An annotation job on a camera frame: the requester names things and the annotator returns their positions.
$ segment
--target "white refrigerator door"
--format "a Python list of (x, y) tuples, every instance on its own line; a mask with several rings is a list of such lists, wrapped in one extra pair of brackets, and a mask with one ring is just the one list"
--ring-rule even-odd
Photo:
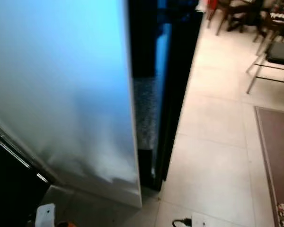
[(60, 181), (141, 206), (124, 0), (0, 0), (0, 127)]

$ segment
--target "white tile floor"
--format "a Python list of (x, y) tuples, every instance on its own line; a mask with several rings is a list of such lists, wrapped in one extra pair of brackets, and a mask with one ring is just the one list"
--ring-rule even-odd
[[(273, 227), (253, 105), (284, 110), (284, 84), (258, 80), (247, 95), (255, 34), (222, 30), (215, 36), (218, 20), (200, 34), (162, 191), (144, 189), (141, 210), (64, 191), (54, 199), (57, 219), (78, 227), (169, 227), (192, 215), (195, 227)], [(284, 72), (265, 69), (262, 75)]]

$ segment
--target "black chair seat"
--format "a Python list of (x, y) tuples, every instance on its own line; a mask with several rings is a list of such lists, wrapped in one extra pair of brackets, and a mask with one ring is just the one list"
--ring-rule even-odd
[(284, 43), (272, 43), (267, 51), (266, 60), (271, 63), (284, 65)]

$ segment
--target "black cable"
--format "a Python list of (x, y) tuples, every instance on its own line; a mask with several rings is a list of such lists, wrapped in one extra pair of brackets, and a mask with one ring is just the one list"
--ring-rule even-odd
[(177, 227), (175, 225), (176, 222), (181, 222), (181, 223), (183, 223), (184, 225), (186, 225), (188, 227), (191, 227), (193, 225), (191, 218), (175, 219), (175, 220), (172, 221), (172, 226), (173, 227)]

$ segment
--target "brown rug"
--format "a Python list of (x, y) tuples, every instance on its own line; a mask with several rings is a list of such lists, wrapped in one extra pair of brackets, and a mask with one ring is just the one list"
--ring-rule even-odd
[(284, 227), (284, 112), (256, 107), (276, 227)]

